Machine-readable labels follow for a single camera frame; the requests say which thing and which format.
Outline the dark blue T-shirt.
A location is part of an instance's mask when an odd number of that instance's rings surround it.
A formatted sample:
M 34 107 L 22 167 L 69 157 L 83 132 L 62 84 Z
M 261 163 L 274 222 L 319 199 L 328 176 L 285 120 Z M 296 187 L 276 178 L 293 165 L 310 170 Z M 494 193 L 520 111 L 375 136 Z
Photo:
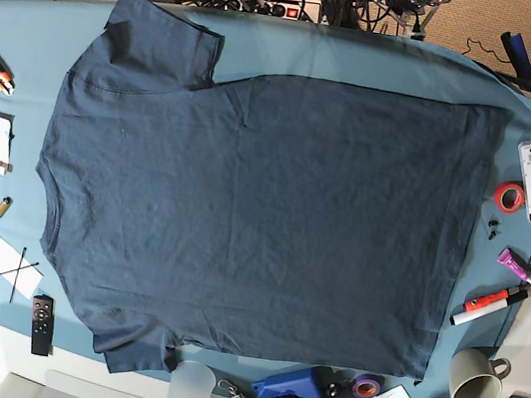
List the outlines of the dark blue T-shirt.
M 421 378 L 510 113 L 301 76 L 118 0 L 67 72 L 41 245 L 109 370 L 178 348 Z

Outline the black silver pen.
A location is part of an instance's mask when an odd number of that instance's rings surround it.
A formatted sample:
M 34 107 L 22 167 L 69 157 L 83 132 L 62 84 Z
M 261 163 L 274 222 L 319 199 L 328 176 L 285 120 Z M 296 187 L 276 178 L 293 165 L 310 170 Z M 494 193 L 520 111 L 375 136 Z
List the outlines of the black silver pen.
M 524 283 L 518 286 L 513 286 L 510 287 L 507 292 L 508 296 L 506 297 L 506 301 L 509 304 L 520 303 L 531 295 L 531 284 Z

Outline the beige ceramic mug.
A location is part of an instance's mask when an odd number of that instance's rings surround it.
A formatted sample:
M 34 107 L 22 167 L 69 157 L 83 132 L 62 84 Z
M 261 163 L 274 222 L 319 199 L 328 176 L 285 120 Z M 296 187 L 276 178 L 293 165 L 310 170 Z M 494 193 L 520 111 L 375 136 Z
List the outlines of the beige ceramic mug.
M 449 364 L 449 397 L 498 398 L 511 368 L 507 358 L 490 360 L 476 348 L 463 349 Z

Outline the light blue table cloth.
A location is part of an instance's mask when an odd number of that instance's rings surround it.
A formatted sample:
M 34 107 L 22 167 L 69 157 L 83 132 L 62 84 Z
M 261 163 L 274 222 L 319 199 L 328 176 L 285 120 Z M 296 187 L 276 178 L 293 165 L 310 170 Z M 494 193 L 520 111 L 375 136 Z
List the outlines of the light blue table cloth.
M 109 0 L 0 0 L 0 57 L 15 75 L 15 93 L 0 96 L 0 114 L 12 119 L 12 170 L 0 177 L 0 201 L 13 199 L 0 220 L 0 235 L 15 249 L 26 246 L 31 262 L 39 261 L 43 274 L 39 290 L 55 299 L 54 343 L 62 348 L 105 362 L 94 353 L 92 333 L 77 319 L 58 276 L 39 244 L 43 233 L 45 191 L 35 172 L 52 109 L 63 78 L 89 44 L 104 30 L 115 2 Z M 472 293 L 510 282 L 513 274 L 496 263 L 496 254 L 509 245 L 522 251 L 531 263 L 531 223 L 525 212 L 496 215 L 493 190 L 502 181 L 520 180 L 517 155 L 519 130 L 531 127 L 531 99 L 504 85 L 498 77 L 455 52 L 387 36 L 317 27 L 268 17 L 163 6 L 181 19 L 197 23 L 225 37 L 214 70 L 216 82 L 258 75 L 295 74 L 338 82 L 351 82 L 382 90 L 452 103 L 483 103 L 516 113 L 505 133 L 506 144 L 495 158 L 488 193 L 471 235 L 461 279 L 449 301 L 449 312 Z M 500 221 L 499 233 L 488 240 L 488 220 Z M 8 303 L 11 285 L 0 278 L 0 326 L 29 335 L 31 301 L 17 294 Z M 440 330 L 424 382 L 387 378 L 386 386 L 403 384 L 412 398 L 447 398 L 448 360 L 457 347 L 482 346 L 497 350 L 507 336 L 518 306 L 513 306 L 460 327 L 446 320 Z M 185 358 L 196 359 L 229 376 L 234 382 L 284 372 L 301 364 L 240 358 L 187 346 Z

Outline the black power strip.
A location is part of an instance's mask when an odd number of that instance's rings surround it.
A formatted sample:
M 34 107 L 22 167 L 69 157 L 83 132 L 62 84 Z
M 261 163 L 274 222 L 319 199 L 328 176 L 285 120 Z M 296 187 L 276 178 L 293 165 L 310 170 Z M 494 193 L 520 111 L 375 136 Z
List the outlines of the black power strip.
M 321 20 L 317 7 L 308 4 L 305 4 L 305 8 L 301 8 L 299 5 L 284 2 L 265 2 L 264 4 L 260 4 L 256 0 L 248 0 L 246 2 L 243 0 L 229 0 L 225 9 L 300 22 L 317 23 Z

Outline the small yellow green lighter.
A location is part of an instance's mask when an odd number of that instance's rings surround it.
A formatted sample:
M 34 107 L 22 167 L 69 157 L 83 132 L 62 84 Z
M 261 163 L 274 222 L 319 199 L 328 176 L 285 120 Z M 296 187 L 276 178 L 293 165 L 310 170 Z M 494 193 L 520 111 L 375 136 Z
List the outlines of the small yellow green lighter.
M 2 216 L 4 216 L 4 213 L 6 213 L 7 209 L 10 207 L 11 203 L 12 203 L 12 200 L 10 199 L 10 197 L 5 197 L 0 202 L 0 218 Z

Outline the red tape roll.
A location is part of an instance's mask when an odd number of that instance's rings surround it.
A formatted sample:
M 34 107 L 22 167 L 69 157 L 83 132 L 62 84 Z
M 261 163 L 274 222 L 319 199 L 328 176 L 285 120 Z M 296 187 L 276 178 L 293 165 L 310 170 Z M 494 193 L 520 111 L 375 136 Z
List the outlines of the red tape roll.
M 494 202 L 500 212 L 515 213 L 525 203 L 524 190 L 519 183 L 504 182 L 495 190 Z

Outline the purple glue tube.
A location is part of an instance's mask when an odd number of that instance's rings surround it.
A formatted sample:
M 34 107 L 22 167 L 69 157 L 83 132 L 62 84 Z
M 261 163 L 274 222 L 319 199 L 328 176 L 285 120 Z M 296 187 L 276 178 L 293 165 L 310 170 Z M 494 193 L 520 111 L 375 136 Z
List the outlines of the purple glue tube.
M 499 253 L 496 260 L 514 273 L 521 281 L 531 284 L 531 267 L 516 251 L 506 247 Z

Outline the metal carabiner keyring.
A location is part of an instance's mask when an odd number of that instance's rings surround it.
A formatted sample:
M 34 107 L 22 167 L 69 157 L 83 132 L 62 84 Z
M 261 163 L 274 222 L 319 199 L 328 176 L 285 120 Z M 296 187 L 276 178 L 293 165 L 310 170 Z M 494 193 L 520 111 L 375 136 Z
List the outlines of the metal carabiner keyring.
M 221 379 L 217 385 L 220 389 L 227 391 L 231 396 L 230 398 L 249 398 L 239 386 L 230 380 Z

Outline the blue box with black knob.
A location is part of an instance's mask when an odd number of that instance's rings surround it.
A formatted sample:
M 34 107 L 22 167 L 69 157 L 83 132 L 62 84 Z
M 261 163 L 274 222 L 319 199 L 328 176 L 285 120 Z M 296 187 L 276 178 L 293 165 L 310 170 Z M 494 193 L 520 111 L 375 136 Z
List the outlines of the blue box with black knob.
M 345 373 L 313 366 L 269 376 L 251 387 L 254 398 L 342 398 L 352 381 Z

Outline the purple tape roll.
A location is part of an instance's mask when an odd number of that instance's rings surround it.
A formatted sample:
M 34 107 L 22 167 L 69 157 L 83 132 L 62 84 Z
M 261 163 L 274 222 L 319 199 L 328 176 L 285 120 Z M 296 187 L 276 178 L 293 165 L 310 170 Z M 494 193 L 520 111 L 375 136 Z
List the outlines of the purple tape roll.
M 355 376 L 350 389 L 355 398 L 372 398 L 380 394 L 383 384 L 383 376 L 364 373 Z

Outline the black remote control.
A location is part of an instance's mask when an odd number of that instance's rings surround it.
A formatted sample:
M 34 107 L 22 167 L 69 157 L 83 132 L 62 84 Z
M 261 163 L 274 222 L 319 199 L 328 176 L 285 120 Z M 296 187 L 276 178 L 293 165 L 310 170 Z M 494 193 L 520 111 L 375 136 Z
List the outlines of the black remote control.
M 54 301 L 48 295 L 34 296 L 31 317 L 31 353 L 48 356 L 54 332 Z

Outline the white paper card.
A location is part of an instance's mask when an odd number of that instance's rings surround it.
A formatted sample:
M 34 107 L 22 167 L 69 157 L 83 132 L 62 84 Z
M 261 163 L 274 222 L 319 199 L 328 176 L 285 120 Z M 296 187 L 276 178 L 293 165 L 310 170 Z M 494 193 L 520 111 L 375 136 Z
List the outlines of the white paper card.
M 22 250 L 19 251 L 15 249 L 13 246 L 11 246 L 11 244 L 9 244 L 0 236 L 0 272 L 9 269 L 15 269 L 19 265 L 21 253 Z M 31 262 L 30 260 L 28 260 L 27 256 L 25 255 L 23 265 L 27 265 L 29 263 L 32 264 L 35 262 Z M 40 281 L 43 278 L 43 274 L 38 270 L 38 267 L 39 265 L 32 268 L 30 267 L 22 269 L 19 272 L 19 278 L 16 284 L 16 291 L 28 299 L 33 297 L 40 284 Z M 12 287 L 13 279 L 15 278 L 15 273 L 2 275 L 0 276 L 0 278 L 4 278 L 4 280 L 8 281 Z

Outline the small black screws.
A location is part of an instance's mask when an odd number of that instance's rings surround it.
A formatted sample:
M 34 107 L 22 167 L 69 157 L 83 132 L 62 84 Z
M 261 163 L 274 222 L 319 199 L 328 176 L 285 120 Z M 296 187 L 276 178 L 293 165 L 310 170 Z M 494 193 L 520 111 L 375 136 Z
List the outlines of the small black screws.
M 499 233 L 499 227 L 500 227 L 500 221 L 496 218 L 491 218 L 488 220 L 487 228 L 489 230 L 488 232 L 488 240 L 492 240 L 497 236 Z

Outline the orange white marker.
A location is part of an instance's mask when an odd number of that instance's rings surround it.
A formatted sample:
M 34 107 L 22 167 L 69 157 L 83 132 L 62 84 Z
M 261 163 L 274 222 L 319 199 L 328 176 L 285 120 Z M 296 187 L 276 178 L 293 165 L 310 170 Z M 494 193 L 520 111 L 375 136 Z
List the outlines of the orange white marker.
M 476 320 L 490 313 L 494 313 L 507 307 L 507 299 L 510 297 L 507 290 L 487 294 L 465 301 L 463 311 L 449 318 L 451 325 L 457 326 Z

